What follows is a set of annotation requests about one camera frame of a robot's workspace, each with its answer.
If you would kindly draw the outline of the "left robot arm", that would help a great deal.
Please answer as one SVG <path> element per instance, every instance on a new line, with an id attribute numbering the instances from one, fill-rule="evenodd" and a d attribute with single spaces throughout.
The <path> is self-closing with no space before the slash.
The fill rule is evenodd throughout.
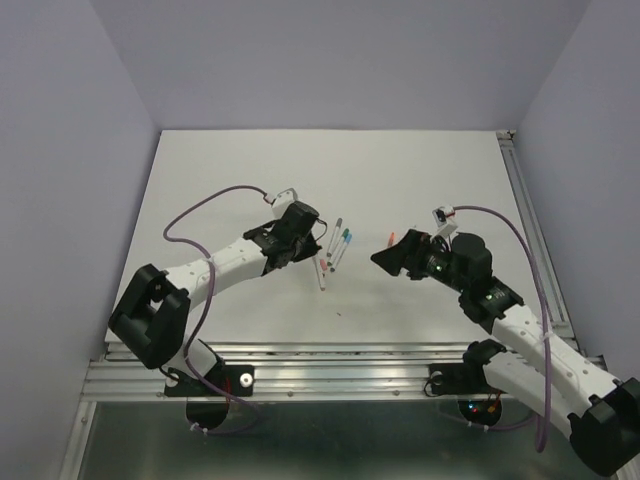
<path id="1" fill-rule="evenodd" d="M 166 270 L 140 267 L 109 318 L 109 330 L 146 368 L 178 370 L 199 393 L 215 392 L 222 384 L 221 358 L 187 332 L 191 311 L 237 284 L 320 250 L 312 234 L 319 219 L 313 207 L 295 200 L 273 211 L 274 220 L 211 256 Z"/>

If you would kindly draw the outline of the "brown cap marker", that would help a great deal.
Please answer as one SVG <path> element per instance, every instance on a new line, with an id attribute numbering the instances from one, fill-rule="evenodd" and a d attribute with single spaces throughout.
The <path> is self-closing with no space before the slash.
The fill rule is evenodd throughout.
<path id="1" fill-rule="evenodd" d="M 322 292 L 324 292 L 326 290 L 326 280 L 325 280 L 324 271 L 321 267 L 321 262 L 317 256 L 313 257 L 313 264 L 316 271 L 316 277 L 317 277 L 319 289 Z"/>

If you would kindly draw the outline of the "grey cap marker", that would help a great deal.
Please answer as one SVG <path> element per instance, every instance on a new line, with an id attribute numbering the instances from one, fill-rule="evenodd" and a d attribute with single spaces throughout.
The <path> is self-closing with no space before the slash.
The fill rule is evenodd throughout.
<path id="1" fill-rule="evenodd" d="M 335 250 L 336 241 L 339 239 L 339 236 L 340 236 L 340 230 L 341 230 L 341 227 L 342 227 L 342 222 L 343 222 L 343 219 L 341 217 L 339 217 L 336 220 L 336 223 L 335 223 L 334 228 L 332 230 L 330 241 L 329 241 L 329 244 L 328 244 L 328 247 L 327 247 L 327 252 L 326 252 L 326 256 L 327 257 L 331 257 L 333 255 L 333 252 Z"/>

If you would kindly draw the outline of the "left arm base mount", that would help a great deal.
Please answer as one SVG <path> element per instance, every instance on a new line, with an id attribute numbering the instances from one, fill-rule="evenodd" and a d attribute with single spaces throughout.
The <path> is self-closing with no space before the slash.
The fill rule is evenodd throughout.
<path id="1" fill-rule="evenodd" d="M 261 411 L 248 400 L 255 369 L 229 366 L 206 343 L 196 340 L 160 368 L 165 394 L 184 397 L 189 428 L 204 436 L 244 434 L 256 428 Z"/>

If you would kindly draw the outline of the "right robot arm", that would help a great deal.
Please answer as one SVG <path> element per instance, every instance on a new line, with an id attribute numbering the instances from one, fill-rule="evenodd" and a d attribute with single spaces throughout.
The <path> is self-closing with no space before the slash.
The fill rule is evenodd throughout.
<path id="1" fill-rule="evenodd" d="M 371 260 L 394 277 L 432 278 L 451 288 L 465 316 L 489 334 L 463 356 L 466 387 L 488 386 L 515 397 L 558 429 L 600 476 L 616 474 L 638 456 L 638 379 L 620 380 L 545 329 L 522 297 L 494 275 L 481 237 L 461 233 L 444 249 L 411 229 Z"/>

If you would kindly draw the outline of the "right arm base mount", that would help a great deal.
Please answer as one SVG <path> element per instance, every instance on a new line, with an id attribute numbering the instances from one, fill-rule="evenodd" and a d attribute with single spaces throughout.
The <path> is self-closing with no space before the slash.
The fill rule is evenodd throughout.
<path id="1" fill-rule="evenodd" d="M 503 392 L 489 386 L 478 370 L 464 363 L 432 363 L 427 370 L 425 396 L 456 397 L 459 414 L 467 424 L 485 430 L 498 427 Z"/>

